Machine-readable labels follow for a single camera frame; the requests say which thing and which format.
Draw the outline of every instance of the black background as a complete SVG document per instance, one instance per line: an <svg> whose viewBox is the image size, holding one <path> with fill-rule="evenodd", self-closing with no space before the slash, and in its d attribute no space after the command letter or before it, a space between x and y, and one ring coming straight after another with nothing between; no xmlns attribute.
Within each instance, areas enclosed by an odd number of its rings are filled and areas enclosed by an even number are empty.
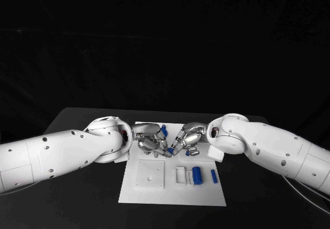
<svg viewBox="0 0 330 229"><path fill-rule="evenodd" d="M327 1L10 1L2 143L65 107L240 113L330 148Z"/></svg>

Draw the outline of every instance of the black table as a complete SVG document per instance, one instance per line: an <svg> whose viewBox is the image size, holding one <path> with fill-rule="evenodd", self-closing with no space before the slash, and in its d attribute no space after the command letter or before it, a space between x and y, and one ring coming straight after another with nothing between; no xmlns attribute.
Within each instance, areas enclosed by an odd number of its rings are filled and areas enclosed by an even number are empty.
<svg viewBox="0 0 330 229"><path fill-rule="evenodd" d="M94 119L209 123L224 114L67 108L45 134L82 130ZM260 116L251 122L267 123ZM216 163L227 207L118 203L126 162L93 163L31 188L0 196L0 228L329 228L330 215L296 193L283 177L247 156L225 155Z"/></svg>

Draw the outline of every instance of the robotic hand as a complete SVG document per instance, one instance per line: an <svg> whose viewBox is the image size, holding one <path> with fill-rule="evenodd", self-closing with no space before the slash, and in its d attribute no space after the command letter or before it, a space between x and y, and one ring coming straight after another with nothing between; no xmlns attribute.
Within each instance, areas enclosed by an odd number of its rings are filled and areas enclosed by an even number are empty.
<svg viewBox="0 0 330 229"><path fill-rule="evenodd" d="M215 161L222 162L225 153L244 153L265 169L330 195L330 151L291 132L251 123L240 114L227 114L209 124L188 123L169 151L176 155L185 149L196 156L195 145L205 140L211 143L208 156Z"/></svg>
<svg viewBox="0 0 330 229"><path fill-rule="evenodd" d="M0 193L58 177L91 162L127 161L136 140L146 154L172 157L163 131L165 126L129 126L110 116L95 119L84 131L68 130L0 145Z"/></svg>

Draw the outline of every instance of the white board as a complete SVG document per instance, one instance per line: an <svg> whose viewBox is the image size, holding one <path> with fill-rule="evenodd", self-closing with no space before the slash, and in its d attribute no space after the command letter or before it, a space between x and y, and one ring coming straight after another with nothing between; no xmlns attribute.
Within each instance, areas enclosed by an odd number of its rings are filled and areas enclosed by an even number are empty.
<svg viewBox="0 0 330 229"><path fill-rule="evenodd" d="M156 123L160 126L166 125L169 132L167 143L173 143L175 137L182 129L183 124ZM182 150L180 154L172 158L159 156L155 158L153 154L146 155L139 149L137 141L133 142L130 149L130 160L126 165L126 173L120 191L120 203L140 203L140 204L172 204L172 205L196 205L196 206L227 206L225 197L222 192L222 185L218 176L215 161L208 158L209 143L198 143L196 148L201 152L198 156L186 156L186 151ZM146 160L150 165L146 173L139 173L142 167L139 164ZM156 173L156 163L165 162L165 186L156 188L155 184L160 185L162 179ZM186 179L185 186L176 185L176 167L185 167L185 172L193 170L199 166L202 171L202 185L189 185L189 178ZM211 170L215 170L218 183L214 183ZM142 182L143 188L137 187L137 181Z"/></svg>

